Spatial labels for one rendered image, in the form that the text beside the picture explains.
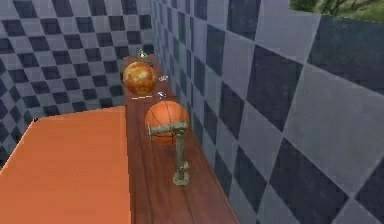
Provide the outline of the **orange basketball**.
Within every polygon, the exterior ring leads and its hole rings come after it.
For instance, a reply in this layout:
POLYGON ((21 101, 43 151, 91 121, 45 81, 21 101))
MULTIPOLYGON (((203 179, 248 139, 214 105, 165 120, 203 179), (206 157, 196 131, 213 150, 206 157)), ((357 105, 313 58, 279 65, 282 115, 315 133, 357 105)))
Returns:
MULTIPOLYGON (((160 101, 150 107, 145 116, 145 128, 157 127, 173 122, 186 121, 190 124, 187 111, 175 101, 160 101)), ((176 135, 172 131, 153 134, 153 142, 161 144, 174 144, 176 135)))

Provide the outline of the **mottled orange ball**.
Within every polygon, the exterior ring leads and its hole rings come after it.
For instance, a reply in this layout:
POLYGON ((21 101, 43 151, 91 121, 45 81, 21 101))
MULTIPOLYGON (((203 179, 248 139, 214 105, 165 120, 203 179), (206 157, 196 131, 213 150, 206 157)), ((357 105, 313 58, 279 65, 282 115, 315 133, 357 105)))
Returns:
POLYGON ((123 72, 123 84, 133 94, 149 94, 155 87, 157 75, 152 66, 144 62, 133 62, 123 72))

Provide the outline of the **dark wooden shelf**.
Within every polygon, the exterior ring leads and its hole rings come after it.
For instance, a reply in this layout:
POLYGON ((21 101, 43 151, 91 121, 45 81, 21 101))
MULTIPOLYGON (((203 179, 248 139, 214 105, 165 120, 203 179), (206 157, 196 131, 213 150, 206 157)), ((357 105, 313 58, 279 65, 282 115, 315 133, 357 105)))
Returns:
POLYGON ((158 92, 168 100, 177 99, 168 80, 158 82, 148 97, 124 91, 131 223, 240 224, 191 130, 185 135, 190 182, 186 186, 173 183, 175 147, 152 142, 145 128, 147 111, 160 101, 158 92))

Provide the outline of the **orange bathtub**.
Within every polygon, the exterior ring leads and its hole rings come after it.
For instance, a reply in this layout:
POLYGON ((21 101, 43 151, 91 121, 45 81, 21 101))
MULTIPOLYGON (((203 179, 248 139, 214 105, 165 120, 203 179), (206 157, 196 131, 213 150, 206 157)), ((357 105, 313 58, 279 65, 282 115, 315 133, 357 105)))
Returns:
POLYGON ((0 224, 131 224, 125 108, 31 123, 0 170, 0 224))

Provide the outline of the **window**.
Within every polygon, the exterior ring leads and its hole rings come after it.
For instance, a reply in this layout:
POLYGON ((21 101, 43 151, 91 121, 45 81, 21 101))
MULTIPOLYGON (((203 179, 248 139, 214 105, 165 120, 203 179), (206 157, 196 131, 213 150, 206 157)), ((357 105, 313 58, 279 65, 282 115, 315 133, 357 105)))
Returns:
POLYGON ((384 23, 384 0, 290 0, 289 8, 296 11, 384 23))

